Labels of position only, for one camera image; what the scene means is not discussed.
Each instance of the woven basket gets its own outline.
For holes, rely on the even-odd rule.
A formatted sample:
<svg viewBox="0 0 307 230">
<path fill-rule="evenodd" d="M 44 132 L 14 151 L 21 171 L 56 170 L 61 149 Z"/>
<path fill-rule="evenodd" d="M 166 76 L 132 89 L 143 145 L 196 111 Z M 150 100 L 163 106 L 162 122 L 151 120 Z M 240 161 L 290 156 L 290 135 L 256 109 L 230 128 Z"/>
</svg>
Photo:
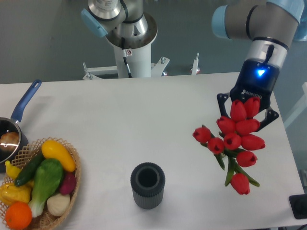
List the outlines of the woven basket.
<svg viewBox="0 0 307 230">
<path fill-rule="evenodd" d="M 18 154 L 15 156 L 15 159 L 12 160 L 12 165 L 17 166 L 18 168 L 23 168 L 29 161 L 32 159 L 32 157 L 36 156 L 41 151 L 41 146 L 46 140 L 55 140 L 62 145 L 65 146 L 65 148 L 68 150 L 68 152 L 71 154 L 73 159 L 76 162 L 76 171 L 75 176 L 77 180 L 77 185 L 74 191 L 71 194 L 71 202 L 65 213 L 60 217 L 55 217 L 51 215 L 48 210 L 47 206 L 45 205 L 43 214 L 40 215 L 37 218 L 33 218 L 31 224 L 26 228 L 26 230 L 51 230 L 60 225 L 64 219 L 67 217 L 69 212 L 71 211 L 71 208 L 76 200 L 78 189 L 80 186 L 80 180 L 81 180 L 81 163 L 79 155 L 76 151 L 76 149 L 67 141 L 64 141 L 63 139 L 57 139 L 57 138 L 47 138 L 47 139 L 39 139 L 37 141 L 33 141 L 32 144 L 28 144 L 27 146 L 23 147 L 22 150 L 18 152 Z M 13 179 L 10 178 L 8 175 L 5 176 L 4 182 L 5 183 L 11 183 L 13 182 Z M 4 203 L 0 203 L 0 216 L 2 218 L 2 223 L 6 225 L 7 228 L 9 228 L 5 221 L 5 213 L 8 206 Z"/>
</svg>

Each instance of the robotiq logo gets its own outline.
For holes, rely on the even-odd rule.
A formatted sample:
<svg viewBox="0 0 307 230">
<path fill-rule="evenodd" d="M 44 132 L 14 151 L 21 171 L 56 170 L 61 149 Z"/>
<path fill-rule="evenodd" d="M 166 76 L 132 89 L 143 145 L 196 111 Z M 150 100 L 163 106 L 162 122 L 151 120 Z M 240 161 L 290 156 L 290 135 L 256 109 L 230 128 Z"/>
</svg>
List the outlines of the robotiq logo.
<svg viewBox="0 0 307 230">
<path fill-rule="evenodd" d="M 261 95 L 250 92 L 250 91 L 246 91 L 246 90 L 243 90 L 243 92 L 241 94 L 246 94 L 246 95 L 250 95 L 250 96 L 253 96 L 253 97 L 259 97 L 260 99 L 262 99 Z"/>
</svg>

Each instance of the orange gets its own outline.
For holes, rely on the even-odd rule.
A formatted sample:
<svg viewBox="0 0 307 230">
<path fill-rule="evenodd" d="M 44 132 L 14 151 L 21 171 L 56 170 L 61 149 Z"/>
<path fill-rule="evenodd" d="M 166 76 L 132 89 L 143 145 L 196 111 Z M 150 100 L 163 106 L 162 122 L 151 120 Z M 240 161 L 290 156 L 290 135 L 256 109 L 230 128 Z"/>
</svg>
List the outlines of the orange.
<svg viewBox="0 0 307 230">
<path fill-rule="evenodd" d="M 11 229 L 20 230 L 28 227 L 32 221 L 30 207 L 23 202 L 12 204 L 6 210 L 5 221 Z"/>
</svg>

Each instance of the saucepan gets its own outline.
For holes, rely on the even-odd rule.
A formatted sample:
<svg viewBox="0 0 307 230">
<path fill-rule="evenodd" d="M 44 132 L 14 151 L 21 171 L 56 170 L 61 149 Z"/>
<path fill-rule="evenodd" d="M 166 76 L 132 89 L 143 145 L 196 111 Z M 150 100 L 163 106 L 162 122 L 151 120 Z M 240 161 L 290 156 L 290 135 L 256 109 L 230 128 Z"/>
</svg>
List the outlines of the saucepan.
<svg viewBox="0 0 307 230">
<path fill-rule="evenodd" d="M 24 108 L 41 84 L 41 80 L 35 80 L 31 84 L 27 92 L 16 105 L 11 118 L 0 117 L 0 173 L 6 171 L 5 161 L 13 160 L 18 151 L 29 143 L 27 137 L 18 126 L 18 123 L 21 122 Z"/>
</svg>

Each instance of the yellow pepper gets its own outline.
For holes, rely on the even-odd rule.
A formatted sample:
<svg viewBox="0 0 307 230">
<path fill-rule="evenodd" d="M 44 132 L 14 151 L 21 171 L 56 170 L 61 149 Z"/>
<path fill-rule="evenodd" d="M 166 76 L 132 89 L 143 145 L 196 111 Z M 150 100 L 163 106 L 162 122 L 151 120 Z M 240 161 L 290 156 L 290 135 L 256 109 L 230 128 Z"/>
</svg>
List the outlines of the yellow pepper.
<svg viewBox="0 0 307 230">
<path fill-rule="evenodd" d="M 17 201 L 29 203 L 31 196 L 31 188 L 22 185 L 16 187 L 14 183 L 6 183 L 0 186 L 0 200 L 10 206 Z"/>
<path fill-rule="evenodd" d="M 10 161 L 6 161 L 5 162 L 5 167 L 6 167 L 6 174 L 12 178 L 13 180 L 16 179 L 16 177 L 18 176 L 18 174 L 20 173 L 21 169 L 11 165 Z M 33 188 L 34 186 L 34 181 L 31 180 L 29 181 L 26 185 L 30 186 L 31 188 Z"/>
</svg>

